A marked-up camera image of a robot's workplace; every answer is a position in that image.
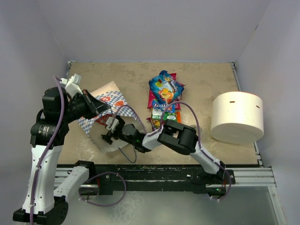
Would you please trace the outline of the blue checkered paper bag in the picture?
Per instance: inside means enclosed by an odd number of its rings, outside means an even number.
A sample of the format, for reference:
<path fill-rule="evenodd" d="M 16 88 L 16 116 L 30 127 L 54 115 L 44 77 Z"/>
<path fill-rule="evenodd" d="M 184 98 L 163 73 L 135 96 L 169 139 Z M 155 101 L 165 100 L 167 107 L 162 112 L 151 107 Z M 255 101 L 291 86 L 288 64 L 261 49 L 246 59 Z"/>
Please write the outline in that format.
<path fill-rule="evenodd" d="M 96 99 L 109 104 L 111 109 L 92 119 L 82 117 L 77 121 L 86 134 L 76 147 L 78 159 L 94 163 L 108 163 L 114 160 L 117 163 L 136 163 L 139 152 L 132 145 L 121 140 L 116 140 L 109 145 L 101 136 L 107 134 L 108 130 L 96 122 L 103 115 L 111 114 L 111 117 L 120 116 L 126 124 L 134 124 L 139 131 L 143 131 L 137 116 L 130 108 L 124 106 L 127 104 L 125 97 L 115 82 L 110 82 L 91 94 Z"/>

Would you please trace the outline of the red small snack packet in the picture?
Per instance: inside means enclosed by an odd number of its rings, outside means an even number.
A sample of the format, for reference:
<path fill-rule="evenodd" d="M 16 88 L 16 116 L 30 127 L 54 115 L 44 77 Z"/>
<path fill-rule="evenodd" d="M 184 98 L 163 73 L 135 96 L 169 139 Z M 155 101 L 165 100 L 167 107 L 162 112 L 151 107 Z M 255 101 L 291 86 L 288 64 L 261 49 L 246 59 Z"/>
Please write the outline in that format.
<path fill-rule="evenodd" d="M 111 114 L 103 115 L 102 117 L 97 119 L 96 122 L 99 123 L 102 126 L 106 126 L 106 122 L 110 117 L 111 117 Z"/>

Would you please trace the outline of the purple Fox's candy bag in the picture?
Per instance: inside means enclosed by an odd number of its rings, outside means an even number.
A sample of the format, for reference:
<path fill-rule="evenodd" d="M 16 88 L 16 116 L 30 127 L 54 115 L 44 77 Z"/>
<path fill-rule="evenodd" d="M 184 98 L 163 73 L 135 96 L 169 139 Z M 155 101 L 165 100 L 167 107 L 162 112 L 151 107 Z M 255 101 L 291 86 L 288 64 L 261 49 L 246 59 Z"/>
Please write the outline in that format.
<path fill-rule="evenodd" d="M 161 127 L 160 119 L 161 119 L 160 116 L 157 116 L 157 117 L 154 117 L 154 118 L 149 117 L 149 118 L 146 119 L 148 122 L 151 123 L 152 131 L 157 130 Z"/>

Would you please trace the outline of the green snack pack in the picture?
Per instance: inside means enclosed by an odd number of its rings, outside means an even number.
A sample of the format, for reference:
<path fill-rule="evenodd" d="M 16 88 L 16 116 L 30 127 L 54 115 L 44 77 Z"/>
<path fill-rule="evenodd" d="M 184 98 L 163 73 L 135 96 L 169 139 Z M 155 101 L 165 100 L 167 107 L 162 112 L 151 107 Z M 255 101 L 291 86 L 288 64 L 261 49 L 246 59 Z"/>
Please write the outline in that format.
<path fill-rule="evenodd" d="M 151 118 L 153 120 L 160 120 L 162 117 L 163 111 L 160 109 L 153 108 Z M 165 112 L 163 115 L 163 120 L 176 120 L 176 114 L 172 112 Z"/>

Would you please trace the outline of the blue M&M's candy packet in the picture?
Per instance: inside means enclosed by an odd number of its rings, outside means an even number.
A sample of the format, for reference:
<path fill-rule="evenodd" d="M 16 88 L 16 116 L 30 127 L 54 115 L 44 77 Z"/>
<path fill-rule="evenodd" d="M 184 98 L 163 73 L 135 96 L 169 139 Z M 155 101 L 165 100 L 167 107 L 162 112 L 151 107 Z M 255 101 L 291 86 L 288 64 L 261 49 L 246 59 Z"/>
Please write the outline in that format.
<path fill-rule="evenodd" d="M 161 116 L 167 106 L 168 106 L 168 104 L 161 104 L 156 99 L 152 100 L 152 115 L 153 116 Z M 167 114 L 170 114 L 170 115 L 175 114 L 175 106 L 174 105 L 171 105 L 170 107 L 167 108 L 165 115 L 167 115 Z"/>

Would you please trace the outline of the orange snack box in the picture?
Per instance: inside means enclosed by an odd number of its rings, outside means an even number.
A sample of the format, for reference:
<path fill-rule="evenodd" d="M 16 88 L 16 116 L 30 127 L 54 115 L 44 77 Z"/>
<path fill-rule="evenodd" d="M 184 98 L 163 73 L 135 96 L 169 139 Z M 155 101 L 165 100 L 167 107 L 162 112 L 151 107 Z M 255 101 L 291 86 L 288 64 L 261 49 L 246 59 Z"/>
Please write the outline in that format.
<path fill-rule="evenodd" d="M 180 115 L 180 112 L 175 112 L 175 115 L 176 115 L 176 121 L 178 123 L 181 123 L 181 115 Z"/>

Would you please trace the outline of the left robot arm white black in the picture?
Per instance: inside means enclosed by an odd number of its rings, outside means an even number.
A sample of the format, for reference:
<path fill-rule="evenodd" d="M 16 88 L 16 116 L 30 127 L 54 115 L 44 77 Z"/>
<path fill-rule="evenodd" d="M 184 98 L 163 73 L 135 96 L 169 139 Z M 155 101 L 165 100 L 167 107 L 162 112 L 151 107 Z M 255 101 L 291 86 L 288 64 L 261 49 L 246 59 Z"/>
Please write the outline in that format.
<path fill-rule="evenodd" d="M 93 119 L 111 107 L 87 90 L 73 97 L 60 86 L 47 89 L 42 97 L 43 109 L 31 127 L 32 167 L 27 196 L 23 206 L 13 213 L 13 221 L 60 225 L 68 213 L 68 200 L 85 182 L 91 184 L 97 173 L 93 162 L 79 161 L 71 176 L 54 188 L 58 159 L 69 123 L 80 119 Z"/>

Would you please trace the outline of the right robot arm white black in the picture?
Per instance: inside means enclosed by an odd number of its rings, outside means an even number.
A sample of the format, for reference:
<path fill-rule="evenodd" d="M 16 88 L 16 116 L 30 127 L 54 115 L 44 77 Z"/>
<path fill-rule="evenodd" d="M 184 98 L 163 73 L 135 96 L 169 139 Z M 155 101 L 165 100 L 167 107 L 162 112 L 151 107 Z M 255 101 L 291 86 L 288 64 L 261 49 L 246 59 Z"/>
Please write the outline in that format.
<path fill-rule="evenodd" d="M 150 152 L 163 145 L 181 155 L 191 156 L 208 174 L 211 182 L 233 183 L 225 164 L 203 146 L 197 130 L 191 126 L 166 120 L 161 128 L 146 134 L 140 132 L 134 124 L 126 124 L 120 119 L 117 122 L 108 121 L 106 129 L 108 132 L 102 135 L 102 139 L 110 145 L 121 140 L 140 153 Z"/>

